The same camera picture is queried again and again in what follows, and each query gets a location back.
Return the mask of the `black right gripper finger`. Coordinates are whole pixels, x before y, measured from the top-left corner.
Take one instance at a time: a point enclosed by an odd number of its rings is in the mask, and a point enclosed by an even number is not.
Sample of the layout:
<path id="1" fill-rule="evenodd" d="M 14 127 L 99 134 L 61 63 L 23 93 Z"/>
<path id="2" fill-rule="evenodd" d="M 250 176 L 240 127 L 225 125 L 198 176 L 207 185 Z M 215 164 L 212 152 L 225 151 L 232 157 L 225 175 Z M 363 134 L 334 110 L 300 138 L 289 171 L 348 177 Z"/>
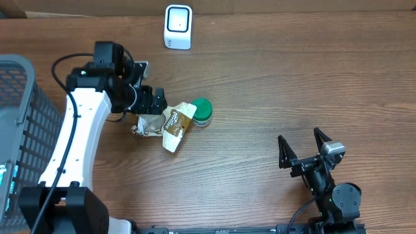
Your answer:
<path id="1" fill-rule="evenodd" d="M 298 157 L 282 135 L 278 137 L 278 145 L 279 168 L 291 168 L 293 163 L 298 160 Z"/>
<path id="2" fill-rule="evenodd" d="M 332 139 L 326 136 L 318 127 L 315 127 L 313 132 L 317 143 L 317 148 L 319 150 L 318 152 L 329 153 Z"/>

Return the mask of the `brown white snack bag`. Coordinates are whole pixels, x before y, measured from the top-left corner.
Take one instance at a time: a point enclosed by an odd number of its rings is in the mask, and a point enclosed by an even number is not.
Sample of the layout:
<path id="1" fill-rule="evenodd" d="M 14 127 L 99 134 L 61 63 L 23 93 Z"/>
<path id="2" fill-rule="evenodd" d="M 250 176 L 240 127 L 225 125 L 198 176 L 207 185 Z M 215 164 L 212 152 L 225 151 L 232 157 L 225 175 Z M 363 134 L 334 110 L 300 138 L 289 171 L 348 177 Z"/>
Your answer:
<path id="1" fill-rule="evenodd" d="M 162 137 L 163 148 L 174 153 L 196 110 L 195 105 L 181 102 L 175 107 L 167 106 L 160 115 L 139 115 L 131 132 L 142 137 Z"/>

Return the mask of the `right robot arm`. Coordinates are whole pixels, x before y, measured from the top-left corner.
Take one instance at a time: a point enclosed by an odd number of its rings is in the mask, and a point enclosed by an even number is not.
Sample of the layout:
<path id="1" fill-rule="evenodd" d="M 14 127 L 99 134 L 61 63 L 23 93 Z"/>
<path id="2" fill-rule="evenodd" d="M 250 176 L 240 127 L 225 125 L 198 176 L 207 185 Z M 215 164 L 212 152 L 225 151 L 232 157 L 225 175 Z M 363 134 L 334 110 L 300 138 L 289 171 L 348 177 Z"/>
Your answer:
<path id="1" fill-rule="evenodd" d="M 279 167 L 290 168 L 291 177 L 301 177 L 311 191 L 312 198 L 297 210 L 288 224 L 278 224 L 277 233 L 366 233 L 363 224 L 357 224 L 360 217 L 361 189 L 353 183 L 336 184 L 330 171 L 343 159 L 345 146 L 332 140 L 318 127 L 313 130 L 317 153 L 299 159 L 283 136 L 278 137 Z M 294 224 L 296 217 L 309 205 L 316 203 L 319 215 L 310 218 L 306 224 Z"/>

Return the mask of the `green lid jar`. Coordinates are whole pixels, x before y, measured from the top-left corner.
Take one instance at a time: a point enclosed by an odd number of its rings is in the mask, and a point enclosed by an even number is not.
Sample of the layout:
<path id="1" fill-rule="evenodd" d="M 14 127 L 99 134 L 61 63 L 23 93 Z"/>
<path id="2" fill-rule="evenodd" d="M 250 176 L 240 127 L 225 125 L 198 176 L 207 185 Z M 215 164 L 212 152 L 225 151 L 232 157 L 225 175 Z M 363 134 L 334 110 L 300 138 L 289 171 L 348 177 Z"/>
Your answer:
<path id="1" fill-rule="evenodd" d="M 205 98 L 195 99 L 192 104 L 196 106 L 196 112 L 192 117 L 193 124 L 197 127 L 207 127 L 212 122 L 213 107 Z"/>

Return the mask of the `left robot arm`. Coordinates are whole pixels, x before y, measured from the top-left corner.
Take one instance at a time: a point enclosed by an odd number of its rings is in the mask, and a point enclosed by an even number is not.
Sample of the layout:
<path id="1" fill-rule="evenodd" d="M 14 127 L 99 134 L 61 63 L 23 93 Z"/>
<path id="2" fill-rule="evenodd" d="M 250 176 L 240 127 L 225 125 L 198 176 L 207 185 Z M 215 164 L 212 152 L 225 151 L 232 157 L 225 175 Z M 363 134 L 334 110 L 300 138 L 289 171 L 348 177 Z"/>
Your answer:
<path id="1" fill-rule="evenodd" d="M 19 208 L 32 233 L 136 233 L 130 220 L 113 218 L 94 194 L 92 170 L 110 114 L 159 116 L 162 88 L 144 86 L 150 64 L 122 45 L 96 42 L 90 62 L 60 82 L 67 97 L 57 144 L 38 184 L 23 187 Z"/>

